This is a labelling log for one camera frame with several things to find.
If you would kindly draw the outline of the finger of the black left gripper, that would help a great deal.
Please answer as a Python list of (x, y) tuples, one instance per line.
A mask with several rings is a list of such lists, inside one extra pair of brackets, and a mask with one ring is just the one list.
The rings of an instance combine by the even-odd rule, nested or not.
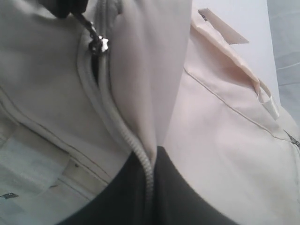
[(42, 0), (42, 6), (57, 18), (67, 18), (69, 14), (83, 14), (88, 0)]

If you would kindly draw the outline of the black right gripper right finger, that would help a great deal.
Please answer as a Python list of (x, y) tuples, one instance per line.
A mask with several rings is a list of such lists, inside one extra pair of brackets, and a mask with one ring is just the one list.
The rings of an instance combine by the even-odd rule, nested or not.
[(157, 148), (153, 225), (235, 225), (201, 198), (183, 179), (166, 150)]

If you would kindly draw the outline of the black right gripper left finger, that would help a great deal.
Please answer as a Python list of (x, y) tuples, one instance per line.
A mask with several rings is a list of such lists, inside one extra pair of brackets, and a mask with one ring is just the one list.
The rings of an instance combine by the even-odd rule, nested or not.
[(90, 203), (60, 225), (148, 225), (146, 179), (140, 161), (131, 153), (116, 177)]

